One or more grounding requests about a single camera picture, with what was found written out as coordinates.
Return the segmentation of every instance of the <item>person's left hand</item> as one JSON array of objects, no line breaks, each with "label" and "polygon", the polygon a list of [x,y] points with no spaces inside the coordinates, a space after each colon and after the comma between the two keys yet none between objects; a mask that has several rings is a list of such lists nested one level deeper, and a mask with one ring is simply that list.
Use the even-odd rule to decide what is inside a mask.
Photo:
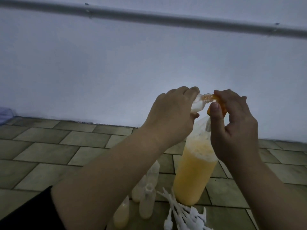
[{"label": "person's left hand", "polygon": [[198,113],[191,106],[199,93],[198,87],[182,86],[160,94],[141,127],[149,131],[165,150],[184,140],[193,130]]}]

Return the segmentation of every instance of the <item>tiled floor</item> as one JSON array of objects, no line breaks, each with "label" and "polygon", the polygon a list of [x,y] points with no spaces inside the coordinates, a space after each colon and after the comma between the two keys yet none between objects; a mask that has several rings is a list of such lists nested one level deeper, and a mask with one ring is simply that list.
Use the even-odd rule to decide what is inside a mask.
[{"label": "tiled floor", "polygon": [[[0,126],[0,219],[49,185],[75,173],[136,129],[16,117]],[[185,142],[168,149],[159,159],[156,189],[170,191]],[[259,154],[271,170],[307,200],[307,145],[259,140]],[[255,230],[257,226],[242,193],[223,162],[218,162],[196,208],[207,209],[209,227],[215,230]],[[130,202],[126,229],[163,229],[169,205],[157,194],[149,220]],[[112,220],[108,229],[113,229]]]}]

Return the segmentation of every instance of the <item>black sleeve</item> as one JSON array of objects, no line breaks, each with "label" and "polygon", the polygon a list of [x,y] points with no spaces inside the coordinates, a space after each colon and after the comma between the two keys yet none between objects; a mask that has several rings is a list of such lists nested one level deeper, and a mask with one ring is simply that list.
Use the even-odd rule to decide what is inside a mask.
[{"label": "black sleeve", "polygon": [[51,197],[51,186],[0,220],[0,229],[65,230]]}]

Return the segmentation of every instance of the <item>pile of white pump nozzles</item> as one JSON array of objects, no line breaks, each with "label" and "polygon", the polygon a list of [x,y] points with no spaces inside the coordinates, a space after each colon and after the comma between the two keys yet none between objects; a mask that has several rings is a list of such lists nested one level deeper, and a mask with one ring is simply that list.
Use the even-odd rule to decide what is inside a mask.
[{"label": "pile of white pump nozzles", "polygon": [[172,211],[178,230],[213,230],[205,226],[206,208],[204,207],[203,214],[198,213],[195,207],[187,207],[176,201],[175,194],[172,188],[172,194],[169,194],[163,187],[163,193],[157,192],[169,201],[170,209],[167,219],[164,221],[164,230],[172,230],[173,222],[171,218]]}]

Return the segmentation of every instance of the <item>forearm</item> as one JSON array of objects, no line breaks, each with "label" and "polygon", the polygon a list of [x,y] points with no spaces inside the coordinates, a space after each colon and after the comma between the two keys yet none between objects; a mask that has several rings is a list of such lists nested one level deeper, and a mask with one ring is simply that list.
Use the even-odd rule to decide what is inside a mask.
[{"label": "forearm", "polygon": [[54,186],[52,198],[65,227],[103,229],[163,151],[150,132],[140,128],[107,156],[98,157]]},{"label": "forearm", "polygon": [[292,195],[260,158],[251,164],[227,166],[261,230],[306,228],[306,204]]}]

